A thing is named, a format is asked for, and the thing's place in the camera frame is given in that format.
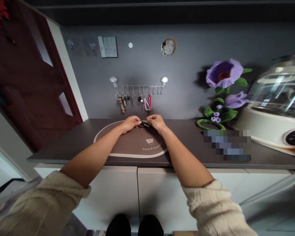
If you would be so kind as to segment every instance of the white appliance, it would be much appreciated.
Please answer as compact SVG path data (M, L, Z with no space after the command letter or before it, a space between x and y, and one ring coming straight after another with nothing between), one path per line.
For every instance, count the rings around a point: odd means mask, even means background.
M295 148L295 55L275 60L255 83L234 129L250 130L251 139L261 144Z

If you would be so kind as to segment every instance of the sweater sleeve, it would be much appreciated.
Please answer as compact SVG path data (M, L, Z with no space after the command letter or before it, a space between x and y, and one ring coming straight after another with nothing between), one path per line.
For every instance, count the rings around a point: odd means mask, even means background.
M0 236L61 235L69 214L90 191L90 186L84 189L65 174L54 171L0 217Z
M257 236L245 221L241 207L218 180L204 188L185 188L190 214L201 236Z

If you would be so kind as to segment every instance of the light switch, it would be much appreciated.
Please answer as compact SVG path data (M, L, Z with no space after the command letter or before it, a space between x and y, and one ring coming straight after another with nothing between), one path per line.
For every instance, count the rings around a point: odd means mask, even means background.
M112 55L112 42L111 42L111 38L112 37L107 37L109 57L113 57L113 55Z
M107 37L103 37L105 57L109 57Z
M105 50L104 50L103 37L102 36L98 36L97 38L98 38L99 48L101 50L101 55L102 55L102 57L106 57L105 56Z
M112 56L113 57L118 57L116 37L111 37L111 42L112 42Z
M118 57L116 37L98 36L99 48L103 58Z

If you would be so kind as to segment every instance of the brown placemat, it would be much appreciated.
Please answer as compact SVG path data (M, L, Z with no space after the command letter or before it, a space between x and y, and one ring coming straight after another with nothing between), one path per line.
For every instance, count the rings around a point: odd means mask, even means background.
M95 137L100 140L123 121L112 123L103 128ZM110 156L131 158L152 158L167 152L164 139L153 128L134 128L123 134L113 147Z

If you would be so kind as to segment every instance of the dark countertop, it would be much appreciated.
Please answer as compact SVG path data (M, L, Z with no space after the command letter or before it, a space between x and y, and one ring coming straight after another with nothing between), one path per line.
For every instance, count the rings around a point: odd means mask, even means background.
M207 168L260 168L260 169L295 169L295 157L251 142L251 161L224 161L215 149L203 142L202 129L196 127L197 119L165 120L166 125L180 141ZM83 149L91 145L96 134L105 126L116 122L114 119L88 119L56 142L33 154L29 162L65 164ZM154 158L108 157L106 165L171 167L169 153Z

